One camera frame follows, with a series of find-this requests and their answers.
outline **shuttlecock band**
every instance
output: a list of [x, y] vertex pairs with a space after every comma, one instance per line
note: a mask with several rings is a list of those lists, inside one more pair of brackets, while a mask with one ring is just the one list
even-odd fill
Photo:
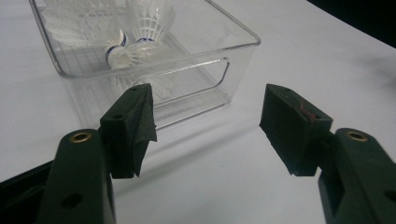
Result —
[[139, 43], [139, 42], [142, 42], [142, 41], [154, 41], [154, 40], [151, 39], [151, 38], [143, 37], [143, 38], [138, 39], [136, 42]]
[[111, 47], [107, 50], [107, 52], [106, 52], [106, 63], [107, 63], [107, 64], [108, 64], [108, 56], [110, 55], [111, 50], [113, 50], [113, 49], [115, 49], [115, 48], [117, 48], [117, 47], [123, 47], [123, 46], [125, 46], [126, 41], [127, 41], [127, 37], [126, 37], [126, 34], [125, 34], [125, 33], [122, 33], [122, 34], [123, 34], [122, 42], [121, 42], [120, 44], [118, 44], [118, 45], [111, 46]]

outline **white shuttlecock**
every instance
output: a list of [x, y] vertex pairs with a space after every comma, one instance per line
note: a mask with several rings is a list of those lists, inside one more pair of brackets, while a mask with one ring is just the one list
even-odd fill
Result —
[[125, 10], [135, 42], [160, 41], [175, 18], [166, 0], [126, 0]]
[[[112, 69], [127, 68], [141, 63], [151, 63], [166, 59], [170, 49], [165, 45], [157, 45], [154, 42], [141, 42], [128, 47], [119, 47], [112, 52], [108, 63]], [[117, 97], [120, 97], [129, 88], [150, 83], [154, 102], [166, 99], [172, 94], [175, 87], [173, 76], [166, 77], [141, 77], [130, 71], [119, 72], [111, 78], [111, 85]]]
[[103, 46], [106, 50], [126, 44], [117, 21], [114, 0], [44, 0], [45, 27], [67, 46]]

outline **screw hole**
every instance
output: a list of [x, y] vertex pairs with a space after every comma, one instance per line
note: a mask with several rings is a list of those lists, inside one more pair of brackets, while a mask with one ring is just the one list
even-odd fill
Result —
[[122, 115], [115, 115], [113, 116], [113, 119], [122, 119]]
[[70, 138], [72, 143], [82, 143], [88, 141], [92, 135], [90, 133], [76, 133]]
[[67, 196], [62, 201], [62, 208], [63, 209], [73, 209], [73, 208], [77, 207], [77, 205], [81, 202], [82, 202], [82, 195], [79, 193], [73, 193], [73, 194]]
[[396, 203], [396, 191], [395, 190], [385, 190], [384, 194], [385, 194], [385, 197], [387, 197], [389, 200]]
[[363, 135], [362, 133], [348, 132], [346, 134], [349, 138], [359, 141], [359, 142], [367, 142], [369, 139]]

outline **clear plastic bin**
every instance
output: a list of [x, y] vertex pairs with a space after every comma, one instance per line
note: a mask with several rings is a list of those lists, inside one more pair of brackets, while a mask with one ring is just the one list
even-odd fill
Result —
[[[125, 22], [120, 7], [120, 21]], [[102, 48], [68, 47], [45, 29], [43, 1], [30, 0], [49, 56], [64, 78], [83, 128], [98, 128], [99, 118], [120, 96], [114, 76], [135, 76], [135, 85], [166, 87], [155, 98], [157, 129], [195, 117], [231, 102], [260, 38], [210, 0], [173, 0], [175, 20], [163, 43], [168, 57], [126, 69], [111, 70]], [[132, 32], [123, 26], [126, 34]]]

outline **white surface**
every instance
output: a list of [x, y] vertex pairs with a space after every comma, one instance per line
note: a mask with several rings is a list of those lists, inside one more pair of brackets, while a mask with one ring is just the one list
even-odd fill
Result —
[[[262, 38], [230, 105], [159, 133], [140, 178], [114, 181], [118, 223], [324, 223], [318, 177], [290, 176], [258, 124], [266, 83], [373, 135], [396, 158], [396, 49], [305, 0], [218, 0]], [[27, 0], [0, 1], [0, 180], [78, 129]]]

